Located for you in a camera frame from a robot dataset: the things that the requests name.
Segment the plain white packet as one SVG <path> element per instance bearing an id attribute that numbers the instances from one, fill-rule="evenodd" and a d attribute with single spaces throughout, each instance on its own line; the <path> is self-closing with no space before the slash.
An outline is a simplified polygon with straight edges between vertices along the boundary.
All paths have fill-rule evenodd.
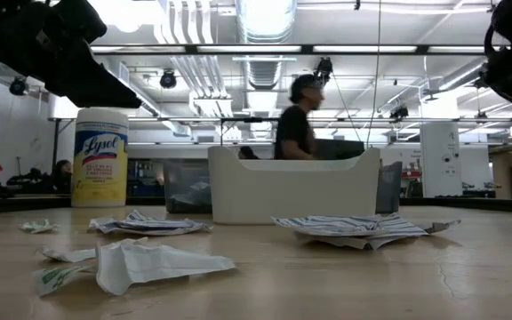
<path id="1" fill-rule="evenodd" d="M 311 236 L 307 234 L 294 233 L 296 239 L 302 244 L 319 242 L 334 245 L 336 247 L 350 247 L 357 250 L 376 251 L 382 246 L 399 240 L 405 240 L 406 236 L 390 236 L 375 239 L 357 237 L 332 237 L 332 236 Z"/>

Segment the green striped strip packet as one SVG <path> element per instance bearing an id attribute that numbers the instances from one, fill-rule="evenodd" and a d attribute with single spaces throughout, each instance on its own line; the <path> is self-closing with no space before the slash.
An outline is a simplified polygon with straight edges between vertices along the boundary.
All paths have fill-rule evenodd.
<path id="1" fill-rule="evenodd" d="M 58 228 L 58 226 L 58 224 L 51 223 L 48 219 L 44 219 L 23 222 L 19 224 L 19 229 L 29 234 L 40 234 L 53 232 Z"/>
<path id="2" fill-rule="evenodd" d="M 32 277 L 36 293 L 39 296 L 45 296 L 57 291 L 82 275 L 95 274 L 96 272 L 97 269 L 94 266 L 80 265 L 39 269 L 32 273 Z"/>

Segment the black monitor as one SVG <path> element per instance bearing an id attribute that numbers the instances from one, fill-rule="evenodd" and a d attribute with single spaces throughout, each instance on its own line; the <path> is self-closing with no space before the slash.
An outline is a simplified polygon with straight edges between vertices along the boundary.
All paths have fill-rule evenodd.
<path id="1" fill-rule="evenodd" d="M 343 160 L 360 156 L 364 152 L 361 141 L 316 140 L 316 156 L 322 160 Z"/>

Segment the white pillar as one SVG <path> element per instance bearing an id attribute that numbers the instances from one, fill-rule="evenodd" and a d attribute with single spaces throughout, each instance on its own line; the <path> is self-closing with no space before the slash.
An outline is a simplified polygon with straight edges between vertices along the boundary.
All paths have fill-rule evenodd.
<path id="1" fill-rule="evenodd" d="M 424 123 L 420 128 L 423 196 L 462 194 L 460 141 L 454 122 Z"/>

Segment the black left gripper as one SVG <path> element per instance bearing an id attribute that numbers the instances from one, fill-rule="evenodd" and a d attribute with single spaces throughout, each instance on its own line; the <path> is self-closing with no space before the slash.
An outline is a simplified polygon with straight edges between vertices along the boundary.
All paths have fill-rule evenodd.
<path id="1" fill-rule="evenodd" d="M 57 3 L 0 0 L 0 62 L 77 107 L 138 108 L 141 99 L 95 61 L 90 44 L 53 9 Z"/>

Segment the silver ventilation duct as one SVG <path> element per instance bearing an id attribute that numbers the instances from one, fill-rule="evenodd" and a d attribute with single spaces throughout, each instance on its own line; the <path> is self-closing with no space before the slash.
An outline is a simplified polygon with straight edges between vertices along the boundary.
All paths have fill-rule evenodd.
<path id="1" fill-rule="evenodd" d="M 290 40 L 297 0 L 235 0 L 240 41 L 286 44 Z M 256 117 L 273 117 L 282 80 L 280 55 L 248 56 L 243 62 L 247 106 Z"/>

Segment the thin white crumpled packet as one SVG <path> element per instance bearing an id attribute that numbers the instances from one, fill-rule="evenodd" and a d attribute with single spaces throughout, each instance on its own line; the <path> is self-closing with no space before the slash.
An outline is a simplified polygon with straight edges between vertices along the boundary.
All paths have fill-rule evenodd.
<path id="1" fill-rule="evenodd" d="M 45 258 L 49 260 L 56 260 L 61 262 L 77 263 L 84 260 L 94 259 L 96 252 L 94 249 L 78 250 L 72 252 L 57 252 L 52 249 L 42 247 L 37 250 Z"/>

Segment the black table frame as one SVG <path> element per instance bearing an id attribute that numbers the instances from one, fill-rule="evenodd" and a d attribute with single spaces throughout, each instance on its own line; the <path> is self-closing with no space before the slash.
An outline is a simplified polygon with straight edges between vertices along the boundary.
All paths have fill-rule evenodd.
<path id="1" fill-rule="evenodd" d="M 440 206 L 484 211 L 512 212 L 512 199 L 435 197 L 401 198 L 401 206 Z M 0 213 L 66 208 L 70 199 L 64 196 L 12 197 L 0 199 Z"/>

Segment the white plastic bin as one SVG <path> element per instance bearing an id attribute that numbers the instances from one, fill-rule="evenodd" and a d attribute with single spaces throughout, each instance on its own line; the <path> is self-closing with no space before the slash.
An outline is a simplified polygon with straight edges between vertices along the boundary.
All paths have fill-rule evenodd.
<path id="1" fill-rule="evenodd" d="M 241 160 L 208 148 L 212 218 L 224 225 L 266 225 L 274 218 L 373 216 L 380 151 L 344 160 Z"/>

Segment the grey translucent plastic bin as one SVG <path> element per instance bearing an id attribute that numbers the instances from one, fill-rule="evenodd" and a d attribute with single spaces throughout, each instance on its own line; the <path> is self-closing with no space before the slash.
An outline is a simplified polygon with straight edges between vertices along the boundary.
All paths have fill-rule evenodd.
<path id="1" fill-rule="evenodd" d="M 170 197 L 196 182 L 210 184 L 209 167 L 207 159 L 165 159 L 163 160 L 164 197 L 168 213 L 172 212 Z"/>
<path id="2" fill-rule="evenodd" d="M 394 162 L 379 170 L 375 212 L 390 214 L 399 210 L 403 164 Z"/>

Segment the Lysol wipes canister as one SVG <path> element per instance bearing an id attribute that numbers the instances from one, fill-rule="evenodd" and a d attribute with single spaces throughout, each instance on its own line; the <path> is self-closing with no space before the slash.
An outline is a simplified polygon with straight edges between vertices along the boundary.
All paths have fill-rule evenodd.
<path id="1" fill-rule="evenodd" d="M 126 203 L 128 117 L 84 108 L 76 118 L 71 205 L 120 207 Z"/>

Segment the blue striped bandage packet pile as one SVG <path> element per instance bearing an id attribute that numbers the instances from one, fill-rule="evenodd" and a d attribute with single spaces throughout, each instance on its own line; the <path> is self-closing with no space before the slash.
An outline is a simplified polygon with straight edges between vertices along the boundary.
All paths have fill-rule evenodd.
<path id="1" fill-rule="evenodd" d="M 377 236 L 388 231 L 378 217 L 307 216 L 303 218 L 274 218 L 279 227 L 291 228 L 311 236 Z"/>

